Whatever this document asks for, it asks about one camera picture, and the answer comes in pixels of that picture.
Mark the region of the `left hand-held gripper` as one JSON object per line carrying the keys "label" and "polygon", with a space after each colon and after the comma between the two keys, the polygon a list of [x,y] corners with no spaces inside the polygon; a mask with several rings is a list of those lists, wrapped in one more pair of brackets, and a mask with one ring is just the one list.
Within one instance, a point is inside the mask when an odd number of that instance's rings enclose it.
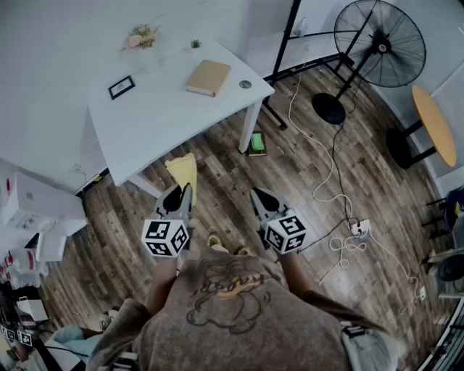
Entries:
{"label": "left hand-held gripper", "polygon": [[154,213],[166,217],[181,207],[181,219],[147,219],[141,233],[141,242],[153,257],[176,258],[190,249],[189,223],[193,201],[193,188],[187,183],[182,188],[172,185],[157,199]]}

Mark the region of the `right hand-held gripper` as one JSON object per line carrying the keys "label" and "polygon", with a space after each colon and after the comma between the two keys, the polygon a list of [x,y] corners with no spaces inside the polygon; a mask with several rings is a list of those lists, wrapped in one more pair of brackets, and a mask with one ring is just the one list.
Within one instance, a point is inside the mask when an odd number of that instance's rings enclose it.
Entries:
{"label": "right hand-held gripper", "polygon": [[250,199],[256,217],[272,217],[260,229],[261,240],[266,250],[288,254],[301,248],[307,228],[293,209],[286,210],[286,200],[265,188],[253,187]]}

